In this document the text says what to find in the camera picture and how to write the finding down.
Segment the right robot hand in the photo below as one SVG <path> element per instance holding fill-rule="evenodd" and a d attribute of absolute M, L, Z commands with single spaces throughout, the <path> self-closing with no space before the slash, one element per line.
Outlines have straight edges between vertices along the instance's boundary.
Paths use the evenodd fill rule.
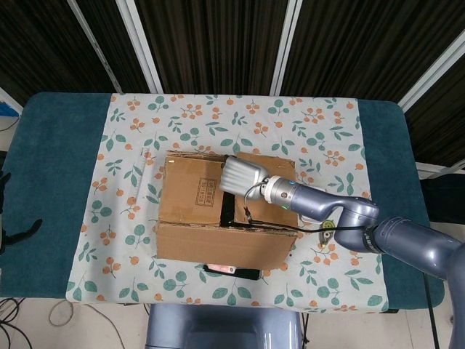
<path fill-rule="evenodd" d="M 268 171 L 261 165 L 229 156 L 222 167 L 219 187 L 225 193 L 259 200 L 261 188 L 269 178 Z"/>

